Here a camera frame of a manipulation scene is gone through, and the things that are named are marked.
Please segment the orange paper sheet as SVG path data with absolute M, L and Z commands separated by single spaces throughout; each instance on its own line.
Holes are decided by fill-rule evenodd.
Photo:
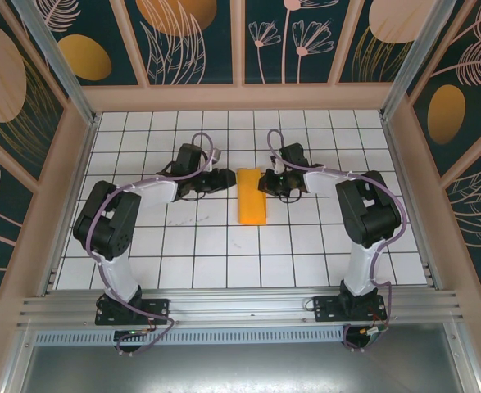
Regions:
M 242 225 L 267 224 L 266 196 L 258 189 L 261 177 L 259 169 L 237 171 L 238 222 Z

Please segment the grey metal sheet panel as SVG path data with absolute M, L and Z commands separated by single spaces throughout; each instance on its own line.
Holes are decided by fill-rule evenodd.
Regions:
M 393 328 L 356 353 L 337 342 L 39 347 L 22 393 L 464 393 L 438 325 Z

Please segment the aluminium mounting rail beam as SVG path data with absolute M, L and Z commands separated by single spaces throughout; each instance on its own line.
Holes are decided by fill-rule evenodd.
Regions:
M 182 328 L 310 326 L 311 298 L 335 296 L 335 287 L 146 290 L 144 298 L 170 302 L 170 317 Z M 16 325 L 32 329 L 94 328 L 95 290 L 51 291 L 24 299 Z M 394 287 L 392 324 L 446 323 L 464 312 L 454 291 L 432 287 Z

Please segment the aluminium table edge rail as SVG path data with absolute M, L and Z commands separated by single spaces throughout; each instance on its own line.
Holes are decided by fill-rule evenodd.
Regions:
M 393 165 L 397 172 L 397 179 L 402 191 L 402 198 L 408 211 L 412 232 L 418 252 L 420 254 L 422 266 L 428 271 L 427 282 L 429 286 L 436 291 L 441 291 L 442 280 L 438 276 L 438 271 L 435 269 L 432 251 L 426 245 L 428 238 L 426 236 L 424 227 L 420 224 L 420 214 L 415 200 L 415 194 L 408 177 L 405 160 L 402 157 L 400 146 L 395 139 L 392 126 L 384 118 L 384 115 L 379 114 L 379 118 L 385 133 L 388 148 L 390 149 L 392 155 Z
M 88 166 L 88 160 L 96 139 L 101 113 L 95 112 L 93 119 L 84 128 L 83 136 L 78 139 L 79 147 L 75 151 L 74 166 L 70 169 L 67 182 L 67 190 L 61 201 L 60 216 L 57 219 L 55 232 L 50 244 L 44 271 L 37 291 L 38 297 L 45 297 L 49 292 L 48 286 L 62 259 L 62 252 L 67 248 L 69 239 L 69 227 L 73 215 L 76 212 L 76 203 L 84 181 L 84 172 Z

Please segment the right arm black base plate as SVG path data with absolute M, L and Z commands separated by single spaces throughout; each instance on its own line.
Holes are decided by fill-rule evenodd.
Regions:
M 315 296 L 313 311 L 316 322 L 326 323 L 371 323 L 374 318 L 385 321 L 388 317 L 381 295 L 358 296 Z

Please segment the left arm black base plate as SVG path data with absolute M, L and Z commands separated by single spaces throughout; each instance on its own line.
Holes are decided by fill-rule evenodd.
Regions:
M 141 326 L 150 323 L 147 316 L 137 314 L 106 295 L 98 298 L 96 307 L 94 319 L 96 326 Z M 167 299 L 133 300 L 133 307 L 148 314 L 165 317 L 169 315 L 169 301 Z

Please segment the aluminium corner post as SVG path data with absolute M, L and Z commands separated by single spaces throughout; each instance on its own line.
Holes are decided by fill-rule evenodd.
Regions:
M 456 4 L 464 1 L 435 0 L 380 107 L 379 117 L 383 123 L 387 123 L 395 113 L 417 72 L 429 57 L 442 29 L 449 20 L 453 20 L 452 13 Z
M 96 112 L 59 48 L 54 33 L 65 33 L 81 14 L 79 0 L 9 0 L 43 52 L 84 120 L 92 125 Z

